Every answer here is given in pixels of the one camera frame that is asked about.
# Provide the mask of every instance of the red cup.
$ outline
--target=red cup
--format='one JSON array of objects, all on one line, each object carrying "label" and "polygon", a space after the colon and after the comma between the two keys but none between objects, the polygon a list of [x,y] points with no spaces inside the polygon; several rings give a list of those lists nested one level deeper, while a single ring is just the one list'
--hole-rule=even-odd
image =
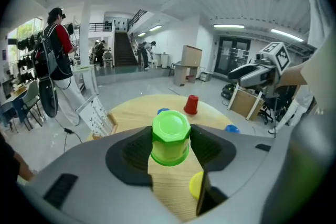
[{"label": "red cup", "polygon": [[197,104],[198,104],[198,96],[189,95],[187,104],[184,107],[184,111],[190,115],[197,114]]}]

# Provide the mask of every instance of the fluorescent light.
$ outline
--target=fluorescent light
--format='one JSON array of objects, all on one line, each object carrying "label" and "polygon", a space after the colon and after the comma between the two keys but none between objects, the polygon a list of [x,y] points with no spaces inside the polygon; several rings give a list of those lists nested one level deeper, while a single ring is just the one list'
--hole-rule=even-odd
[{"label": "fluorescent light", "polygon": [[301,39],[299,37],[293,36],[291,34],[288,34],[288,33],[285,33],[285,32],[279,31],[279,30],[272,29],[271,32],[277,33],[277,34],[280,34],[280,35],[283,35],[283,36],[286,36],[286,37],[290,37],[290,38],[295,39],[295,40],[297,40],[299,42],[303,41],[303,39]]},{"label": "fluorescent light", "polygon": [[157,30],[161,27],[162,27],[161,25],[157,25],[157,26],[153,27],[152,29],[149,29],[149,31],[154,31],[154,30]]},{"label": "fluorescent light", "polygon": [[243,25],[214,25],[215,28],[244,28]]}]

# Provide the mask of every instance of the floor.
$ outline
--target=floor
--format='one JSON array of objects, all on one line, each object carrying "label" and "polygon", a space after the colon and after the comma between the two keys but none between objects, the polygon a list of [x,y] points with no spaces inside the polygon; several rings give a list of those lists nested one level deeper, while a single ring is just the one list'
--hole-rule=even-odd
[{"label": "floor", "polygon": [[99,76],[108,76],[112,74],[126,74],[126,73],[136,73],[136,72],[145,72],[143,67],[139,66],[123,66],[123,67],[99,67],[95,66],[96,77]]},{"label": "floor", "polygon": [[[251,122],[245,120],[243,116],[226,109],[224,104],[227,104],[228,101],[226,99],[223,100],[220,95],[225,84],[224,81],[213,78],[208,82],[197,80],[195,84],[187,83],[185,86],[178,87],[173,84],[173,77],[161,77],[100,85],[98,89],[99,98],[107,111],[116,105],[142,95],[179,94],[188,96],[195,94],[200,101],[213,106],[226,115],[240,129],[241,133],[273,137],[267,132],[272,127],[271,123],[264,125],[261,117],[257,117],[257,121]],[[46,116],[41,120],[44,121],[42,127],[34,119],[30,119],[34,126],[31,131],[27,131],[24,125],[16,123],[19,133],[15,131],[7,132],[10,145],[23,156],[32,169],[37,171],[43,169],[60,156],[64,149],[68,150],[80,143],[79,139],[72,134],[68,135],[65,146],[66,134],[58,122],[63,127],[76,132],[82,141],[85,141],[90,133],[89,128],[83,121],[74,127],[61,111],[56,116],[58,122]]]}]

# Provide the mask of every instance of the glass door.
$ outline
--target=glass door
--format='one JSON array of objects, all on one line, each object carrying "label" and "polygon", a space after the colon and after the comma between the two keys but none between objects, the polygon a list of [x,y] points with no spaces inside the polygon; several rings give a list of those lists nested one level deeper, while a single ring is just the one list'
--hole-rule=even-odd
[{"label": "glass door", "polygon": [[249,39],[221,37],[215,72],[227,76],[235,68],[246,64],[250,43]]}]

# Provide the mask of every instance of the blue cup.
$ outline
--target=blue cup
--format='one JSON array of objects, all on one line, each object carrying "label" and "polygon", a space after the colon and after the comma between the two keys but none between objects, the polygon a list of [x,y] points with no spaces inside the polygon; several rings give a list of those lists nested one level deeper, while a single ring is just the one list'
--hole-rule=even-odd
[{"label": "blue cup", "polygon": [[165,109],[165,108],[159,109],[159,110],[158,110],[158,115],[159,115],[162,111],[166,111],[166,110],[170,110],[170,109]]},{"label": "blue cup", "polygon": [[240,134],[240,130],[232,124],[227,125],[224,131]]}]

